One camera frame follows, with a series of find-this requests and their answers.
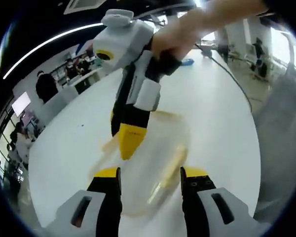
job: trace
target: black clothing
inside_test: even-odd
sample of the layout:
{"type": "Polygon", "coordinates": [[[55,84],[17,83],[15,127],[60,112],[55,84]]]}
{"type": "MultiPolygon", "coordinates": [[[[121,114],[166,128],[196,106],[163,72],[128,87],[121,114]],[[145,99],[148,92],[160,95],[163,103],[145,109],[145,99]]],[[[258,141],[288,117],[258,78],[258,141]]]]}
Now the black clothing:
{"type": "Polygon", "coordinates": [[[228,63],[229,46],[226,44],[218,44],[217,52],[220,54],[223,60],[228,63]]]}
{"type": "Polygon", "coordinates": [[[256,48],[257,58],[259,59],[261,57],[261,55],[264,54],[264,51],[263,51],[261,45],[258,43],[254,43],[253,46],[256,48]]]}
{"type": "Polygon", "coordinates": [[[90,48],[87,49],[85,52],[87,53],[87,56],[89,58],[92,58],[94,56],[94,52],[93,52],[93,49],[92,48],[91,49],[90,48]]]}
{"type": "Polygon", "coordinates": [[[79,62],[77,66],[79,69],[83,69],[83,72],[81,73],[83,76],[91,71],[91,69],[89,68],[90,63],[88,63],[85,60],[83,60],[82,62],[79,62]]]}
{"type": "Polygon", "coordinates": [[[36,93],[46,103],[58,93],[55,79],[50,74],[41,75],[36,83],[36,93]]]}
{"type": "Polygon", "coordinates": [[[75,66],[73,65],[72,67],[68,67],[66,65],[66,72],[67,72],[67,76],[72,79],[76,76],[78,76],[78,72],[77,69],[75,68],[75,66]]]}
{"type": "Polygon", "coordinates": [[[23,163],[24,168],[29,171],[29,164],[28,163],[23,163]]]}

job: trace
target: transparent plastic bag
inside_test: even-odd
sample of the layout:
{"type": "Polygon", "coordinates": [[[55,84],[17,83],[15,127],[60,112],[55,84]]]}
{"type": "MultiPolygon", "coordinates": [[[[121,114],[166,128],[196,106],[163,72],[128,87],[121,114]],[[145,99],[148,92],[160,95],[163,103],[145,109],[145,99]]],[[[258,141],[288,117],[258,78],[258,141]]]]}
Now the transparent plastic bag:
{"type": "Polygon", "coordinates": [[[151,113],[147,134],[129,160],[120,158],[118,134],[102,146],[103,155],[89,172],[90,180],[104,168],[121,168],[122,214],[139,216],[157,209],[180,183],[187,157],[189,129],[183,116],[151,113]]]}

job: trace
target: yellow object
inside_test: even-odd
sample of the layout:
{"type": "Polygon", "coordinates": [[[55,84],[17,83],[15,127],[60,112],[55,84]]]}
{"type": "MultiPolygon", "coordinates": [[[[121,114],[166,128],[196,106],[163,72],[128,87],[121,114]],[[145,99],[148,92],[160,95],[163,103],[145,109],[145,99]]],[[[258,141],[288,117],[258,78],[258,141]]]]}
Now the yellow object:
{"type": "Polygon", "coordinates": [[[147,129],[121,123],[118,132],[118,143],[121,158],[130,159],[145,138],[147,129]]]}
{"type": "Polygon", "coordinates": [[[197,177],[197,176],[208,176],[205,170],[197,169],[193,167],[183,166],[185,170],[186,177],[197,177]]]}
{"type": "Polygon", "coordinates": [[[179,173],[179,167],[185,162],[187,157],[187,148],[183,145],[179,145],[176,148],[175,154],[169,163],[169,165],[164,169],[164,175],[160,186],[162,188],[166,188],[172,180],[173,175],[175,175],[176,171],[179,173]]]}
{"type": "Polygon", "coordinates": [[[178,122],[182,120],[181,115],[162,110],[152,112],[151,116],[156,117],[159,121],[164,122],[178,122]]]}
{"type": "Polygon", "coordinates": [[[110,121],[112,121],[112,118],[114,116],[114,113],[113,113],[113,110],[111,111],[111,118],[110,118],[110,121]]]}
{"type": "Polygon", "coordinates": [[[98,49],[95,51],[95,54],[104,54],[109,57],[109,60],[112,60],[114,58],[113,54],[109,51],[98,49]]]}
{"type": "Polygon", "coordinates": [[[117,173],[118,167],[112,167],[107,169],[102,169],[98,171],[94,177],[101,177],[101,178],[115,178],[117,173]]]}

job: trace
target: ceiling light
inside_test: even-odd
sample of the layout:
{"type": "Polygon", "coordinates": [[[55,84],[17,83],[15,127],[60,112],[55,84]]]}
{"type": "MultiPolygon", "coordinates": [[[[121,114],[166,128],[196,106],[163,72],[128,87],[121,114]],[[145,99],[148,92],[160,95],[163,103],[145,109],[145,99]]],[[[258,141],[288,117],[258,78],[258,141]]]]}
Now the ceiling light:
{"type": "Polygon", "coordinates": [[[91,25],[87,25],[87,26],[81,26],[66,32],[63,32],[57,36],[54,36],[53,38],[50,38],[48,40],[46,40],[45,42],[41,43],[40,45],[36,46],[35,48],[33,48],[30,52],[28,52],[27,54],[25,54],[22,58],[19,59],[19,61],[17,61],[10,69],[9,71],[7,71],[7,73],[3,76],[3,79],[6,79],[7,76],[23,61],[25,60],[28,56],[30,56],[32,53],[34,53],[35,51],[37,51],[38,49],[42,48],[43,46],[47,45],[48,43],[51,43],[52,41],[62,37],[62,36],[66,36],[68,34],[71,34],[73,32],[76,31],[81,31],[87,28],[91,28],[91,27],[96,27],[96,26],[102,26],[102,23],[95,23],[95,24],[91,24],[91,25]]]}
{"type": "Polygon", "coordinates": [[[201,0],[194,0],[197,7],[201,7],[201,0]]]}

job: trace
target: table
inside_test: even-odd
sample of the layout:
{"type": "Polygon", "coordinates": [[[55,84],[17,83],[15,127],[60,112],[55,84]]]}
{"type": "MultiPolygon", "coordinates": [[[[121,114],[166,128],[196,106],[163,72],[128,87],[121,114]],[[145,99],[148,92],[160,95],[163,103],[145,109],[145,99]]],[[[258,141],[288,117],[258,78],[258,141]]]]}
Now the table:
{"type": "Polygon", "coordinates": [[[97,71],[99,70],[100,68],[96,68],[92,71],[90,71],[89,73],[87,73],[86,75],[84,76],[79,76],[79,77],[76,77],[76,78],[73,78],[71,79],[69,82],[67,82],[67,85],[69,86],[75,86],[77,85],[78,83],[82,82],[83,80],[85,79],[89,79],[93,74],[97,73],[97,71]]]}
{"type": "MultiPolygon", "coordinates": [[[[185,116],[192,128],[186,165],[208,171],[249,207],[259,196],[259,141],[248,102],[240,88],[199,50],[188,54],[191,66],[180,67],[161,81],[158,109],[185,116]]],[[[222,65],[225,62],[213,52],[222,65]]],[[[43,227],[59,205],[88,186],[87,172],[111,139],[110,114],[121,70],[102,78],[79,95],[48,125],[30,150],[30,191],[43,227]]],[[[121,217],[120,236],[184,237],[186,228],[178,186],[154,218],[121,217]]]]}

